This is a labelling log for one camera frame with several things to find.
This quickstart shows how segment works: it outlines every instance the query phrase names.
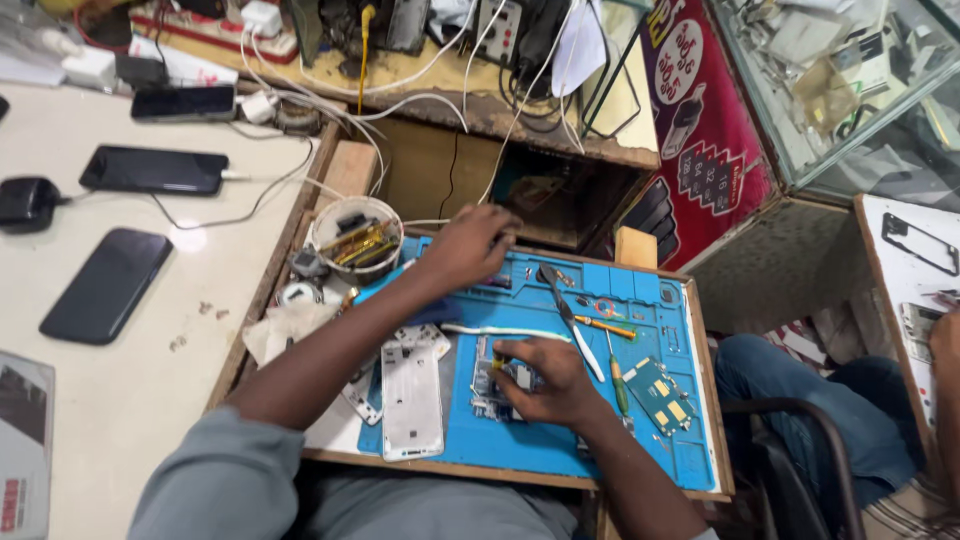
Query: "white tabletop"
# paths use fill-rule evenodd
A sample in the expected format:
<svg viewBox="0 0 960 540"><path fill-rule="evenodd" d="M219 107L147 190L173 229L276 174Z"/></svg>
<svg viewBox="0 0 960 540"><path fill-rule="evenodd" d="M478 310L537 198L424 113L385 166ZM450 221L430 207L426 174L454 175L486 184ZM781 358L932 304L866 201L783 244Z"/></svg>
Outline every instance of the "white tabletop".
<svg viewBox="0 0 960 540"><path fill-rule="evenodd" d="M946 311L947 309L936 304L932 297L925 295L943 289L960 289L960 278L942 272L885 241L881 234L883 214L887 212L952 246L960 246L960 214L873 195L863 196L863 214L882 271L880 285L886 289L891 308L897 315L898 331L894 337L905 343L907 336L903 327L903 304L911 303L936 311ZM930 364L910 357L909 366L916 383L912 390L919 396L924 415L920 424L932 429L936 423L936 402Z"/></svg>
<svg viewBox="0 0 960 540"><path fill-rule="evenodd" d="M246 139L218 126L136 125L130 101L75 88L0 85L0 178L43 175L65 195L101 143L226 154L230 169L279 176L307 157L296 139ZM247 213L267 182L226 183L214 198L163 197L175 218ZM56 368L50 538L122 538L144 483L200 418L276 245L300 183L268 196L250 221L172 229L146 195L97 193L58 208L47 231L0 233L0 349ZM37 327L110 229L174 243L119 337L105 347L47 338ZM212 304L205 314L201 302Z"/></svg>

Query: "gray shirt sleeve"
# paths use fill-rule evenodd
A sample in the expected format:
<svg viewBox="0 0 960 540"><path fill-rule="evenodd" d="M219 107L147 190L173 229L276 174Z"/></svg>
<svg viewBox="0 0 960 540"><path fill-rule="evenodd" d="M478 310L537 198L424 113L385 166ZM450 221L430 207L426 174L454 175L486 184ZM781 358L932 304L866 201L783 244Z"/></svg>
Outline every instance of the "gray shirt sleeve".
<svg viewBox="0 0 960 540"><path fill-rule="evenodd" d="M302 449L299 431L209 412L147 481L128 537L279 538L297 515Z"/></svg>
<svg viewBox="0 0 960 540"><path fill-rule="evenodd" d="M129 538L280 538L297 516L302 448L299 431L242 420L231 407L206 414L148 480ZM570 538L577 525L566 506L532 486L357 467L312 480L301 487L319 502L306 509L308 536L554 540Z"/></svg>

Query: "screwdriver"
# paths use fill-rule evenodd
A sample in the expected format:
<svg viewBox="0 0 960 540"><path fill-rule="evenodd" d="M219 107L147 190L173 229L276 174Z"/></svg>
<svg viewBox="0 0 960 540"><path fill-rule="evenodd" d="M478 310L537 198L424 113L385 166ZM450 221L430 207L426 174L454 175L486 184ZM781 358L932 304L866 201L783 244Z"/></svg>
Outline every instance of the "screwdriver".
<svg viewBox="0 0 960 540"><path fill-rule="evenodd" d="M613 379L613 391L616 393L616 406L620 408L622 416L630 416L630 402L627 401L627 391L623 387L623 376L620 375L620 364L616 363L613 354L613 344L610 342L610 331L607 330L607 347L610 348L610 377Z"/></svg>

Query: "blue silicone repair mat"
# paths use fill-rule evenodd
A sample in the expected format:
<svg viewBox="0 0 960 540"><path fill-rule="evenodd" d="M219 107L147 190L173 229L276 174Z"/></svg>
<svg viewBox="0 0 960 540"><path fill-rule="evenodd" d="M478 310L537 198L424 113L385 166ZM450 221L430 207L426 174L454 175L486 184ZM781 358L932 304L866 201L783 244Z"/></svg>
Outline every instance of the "blue silicone repair mat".
<svg viewBox="0 0 960 540"><path fill-rule="evenodd" d="M429 237L407 238L403 258L418 257L430 240ZM628 392L630 415L634 418L636 440L677 485L684 489L712 489L713 473L700 398L702 389L694 374L679 282L662 279L656 274L511 252L501 270L501 274L512 277L511 289L479 285L451 296L463 309L461 322L468 327L517 327L569 335L549 285L536 280L541 262L550 263L573 280L572 287L560 281L557 285L574 314L636 331L636 338L632 341L611 334L621 371L626 373L649 356L663 362L669 375L690 395L697 410L690 430L678 430L672 437L663 437L662 444L654 436L659 430L655 429L633 394ZM589 306L578 304L577 296L587 298ZM606 314L595 307L597 301L601 301L600 307ZM590 379L616 409L610 382L607 337L598 329L578 325L607 382L598 383L592 374ZM518 338L491 335L487 357L490 357L490 347L497 337ZM470 384L477 336L460 335L457 339L445 449L443 454L429 459L573 477L599 476L592 461L577 455L576 436L570 430L545 424L498 423L474 416L470 405ZM380 432L379 425L364 426L358 449L379 452Z"/></svg>

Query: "yellow cable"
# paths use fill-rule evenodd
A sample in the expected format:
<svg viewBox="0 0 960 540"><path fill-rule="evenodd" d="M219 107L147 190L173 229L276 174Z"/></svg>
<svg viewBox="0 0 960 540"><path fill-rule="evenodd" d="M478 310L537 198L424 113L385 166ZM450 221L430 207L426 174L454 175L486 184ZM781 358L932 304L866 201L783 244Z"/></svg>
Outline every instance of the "yellow cable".
<svg viewBox="0 0 960 540"><path fill-rule="evenodd" d="M360 90L357 94L357 114L363 108L363 82L367 77L367 40L370 39L370 19L376 15L376 8L369 5L360 12L360 36L363 37L363 60L360 61Z"/></svg>

